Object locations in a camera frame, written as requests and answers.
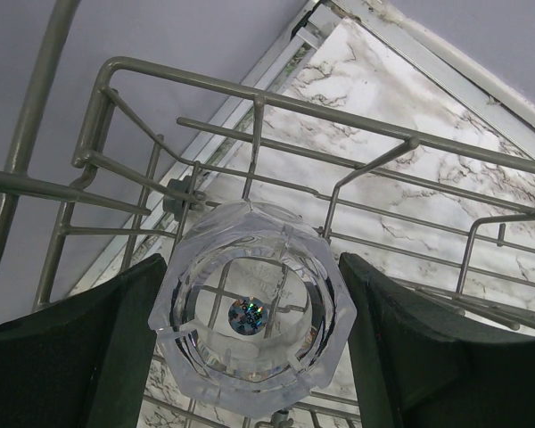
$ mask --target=clear glass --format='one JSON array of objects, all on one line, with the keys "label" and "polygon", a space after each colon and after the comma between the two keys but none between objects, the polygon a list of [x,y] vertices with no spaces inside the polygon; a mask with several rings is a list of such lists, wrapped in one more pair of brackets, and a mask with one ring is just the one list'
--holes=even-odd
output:
[{"label": "clear glass", "polygon": [[331,382],[355,316],[324,239],[238,201],[178,244],[149,324],[186,396],[259,418]]}]

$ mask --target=metal frame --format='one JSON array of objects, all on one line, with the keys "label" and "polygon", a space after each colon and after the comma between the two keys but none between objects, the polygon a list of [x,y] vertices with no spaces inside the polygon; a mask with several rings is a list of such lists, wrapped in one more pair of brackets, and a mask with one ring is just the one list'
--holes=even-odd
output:
[{"label": "metal frame", "polygon": [[[348,240],[354,243],[361,243],[363,245],[372,246],[387,251],[394,251],[409,257],[426,259],[434,263],[440,263],[445,266],[459,268],[460,279],[458,280],[456,292],[445,292],[427,285],[410,283],[402,279],[398,281],[401,284],[420,292],[428,299],[437,301],[440,305],[447,308],[452,308],[458,313],[463,313],[467,310],[491,319],[495,322],[499,322],[500,324],[514,330],[518,329],[520,325],[526,325],[535,329],[534,311],[519,309],[489,300],[477,299],[463,294],[465,274],[468,270],[482,275],[496,277],[505,281],[535,287],[535,283],[531,281],[522,280],[511,276],[504,276],[500,273],[490,272],[476,267],[469,267],[473,240],[477,236],[477,228],[480,224],[495,222],[505,224],[509,221],[535,221],[535,209],[518,203],[489,197],[481,193],[466,191],[458,187],[443,185],[430,180],[412,177],[399,172],[380,168],[385,163],[397,159],[399,156],[408,151],[414,150],[418,145],[424,145],[436,150],[451,152],[460,156],[476,159],[478,161],[489,162],[532,174],[535,174],[535,160],[521,159],[502,153],[492,152],[479,147],[461,144],[447,138],[432,136],[412,129],[397,127],[378,120],[363,118],[357,115],[333,110],[319,105],[305,103],[290,97],[270,93],[263,89],[238,85],[192,72],[166,67],[156,63],[145,62],[133,58],[116,57],[108,60],[99,71],[91,94],[89,105],[87,107],[83,126],[79,134],[76,150],[74,152],[71,164],[76,168],[83,169],[81,177],[68,186],[54,185],[27,177],[26,173],[28,171],[29,161],[31,159],[34,143],[36,141],[37,131],[39,129],[45,109],[47,96],[51,89],[57,64],[60,60],[63,44],[66,36],[68,35],[71,19],[78,6],[78,3],[79,0],[58,0],[56,2],[52,13],[52,18],[50,19],[45,33],[44,42],[37,57],[37,64],[29,83],[28,92],[26,94],[24,104],[22,105],[21,115],[14,132],[8,160],[6,162],[4,171],[0,171],[0,260],[4,253],[4,247],[16,211],[17,202],[21,195],[29,195],[43,199],[53,199],[62,202],[58,211],[58,217],[55,222],[55,227],[46,255],[44,269],[40,277],[34,310],[38,310],[51,303],[50,297],[52,287],[54,285],[55,274],[57,272],[62,255],[65,238],[68,235],[128,236],[125,255],[121,264],[122,268],[127,268],[130,265],[133,258],[134,249],[136,247],[136,237],[139,235],[157,235],[173,238],[175,239],[176,245],[176,242],[182,239],[186,218],[191,204],[207,204],[209,206],[218,205],[213,201],[203,202],[193,194],[197,188],[199,173],[201,171],[207,171],[244,177],[245,185],[243,190],[243,198],[247,198],[249,196],[253,182],[260,181],[294,189],[303,193],[309,193],[318,199],[328,201],[329,209],[325,224],[318,229],[323,237],[328,239],[336,238]],[[155,78],[163,78],[177,83],[197,86],[253,102],[253,132],[251,135],[230,128],[206,124],[192,119],[178,118],[177,120],[177,123],[181,126],[199,129],[204,132],[210,132],[216,136],[234,138],[245,143],[252,144],[252,156],[248,171],[242,172],[214,164],[201,163],[199,160],[191,160],[187,159],[186,157],[179,156],[177,153],[171,150],[166,145],[164,137],[156,134],[152,129],[150,129],[146,123],[135,114],[131,107],[129,107],[129,105],[119,96],[119,93],[111,87],[111,78],[113,74],[119,70],[127,70]],[[345,126],[363,129],[365,131],[373,132],[382,136],[389,136],[391,138],[400,140],[402,144],[378,157],[376,160],[373,160],[368,164],[364,164],[338,156],[298,147],[292,144],[267,139],[262,137],[261,129],[263,114],[266,106],[294,111],[315,118],[330,120]],[[138,125],[139,128],[141,128],[152,141],[152,155],[144,175],[139,174],[133,169],[129,169],[124,165],[119,164],[115,160],[103,155],[105,137],[107,136],[107,132],[111,124],[112,113],[115,108],[118,108],[125,113],[125,115],[133,123]],[[340,165],[347,169],[353,169],[353,171],[336,184],[332,195],[324,195],[316,189],[305,185],[297,185],[284,180],[257,175],[255,173],[255,167],[257,165],[262,146],[333,165]],[[165,152],[167,155],[171,156],[175,161],[177,161],[178,165],[183,165],[184,168],[192,168],[190,186],[187,193],[181,193],[169,189],[165,185],[154,181],[154,170],[162,152]],[[115,201],[110,198],[104,198],[102,196],[86,192],[86,189],[95,180],[95,175],[98,169],[109,170],[115,174],[119,174],[124,178],[138,183],[141,186],[141,194],[137,205],[126,204],[124,202]],[[399,180],[412,185],[433,189],[439,192],[459,195],[462,198],[488,203],[489,205],[516,211],[521,214],[497,218],[480,218],[474,222],[471,230],[466,232],[452,227],[421,220],[420,218],[412,218],[409,216],[395,214],[385,210],[378,210],[373,207],[339,199],[339,192],[343,185],[346,185],[350,181],[356,179],[362,174],[366,174],[367,172],[381,177]],[[147,209],[146,206],[150,191],[161,193],[170,198],[187,202],[183,209],[182,217],[178,222],[177,231],[175,233],[160,229],[141,228],[141,225],[143,224],[142,216],[151,214],[151,210]],[[124,212],[134,214],[135,216],[133,217],[131,228],[109,229],[72,226],[71,217],[77,202],[89,203],[100,207],[122,210]],[[467,235],[468,243],[465,248],[464,261],[462,264],[459,264],[449,260],[438,259],[413,251],[406,251],[381,243],[363,240],[354,236],[336,234],[332,230],[332,223],[333,214],[338,204],[392,218],[398,218],[418,225],[442,230],[451,234]],[[500,233],[497,239],[488,236],[479,236],[479,238],[484,241],[495,243],[497,246],[508,246],[520,251],[527,251],[535,254],[535,248],[506,242],[504,226],[500,228]],[[223,290],[216,290],[215,292],[218,292],[219,294],[224,293]],[[154,398],[145,397],[145,399],[157,404],[158,406],[169,408],[180,415],[186,416],[189,419],[197,420],[204,424],[208,424],[209,426],[222,426],[221,424],[217,424],[213,421],[194,415],[193,409],[189,408],[188,411],[185,411],[183,409],[173,407],[168,403],[158,401]],[[344,399],[340,398],[325,397],[325,399],[345,402]],[[318,407],[306,403],[297,403],[295,407],[311,412],[314,426],[319,426],[317,413],[342,417],[348,421],[349,425],[352,425],[353,421],[359,420],[359,417],[355,414],[339,412],[329,408]],[[250,420],[244,421],[244,426],[249,425]]]}]

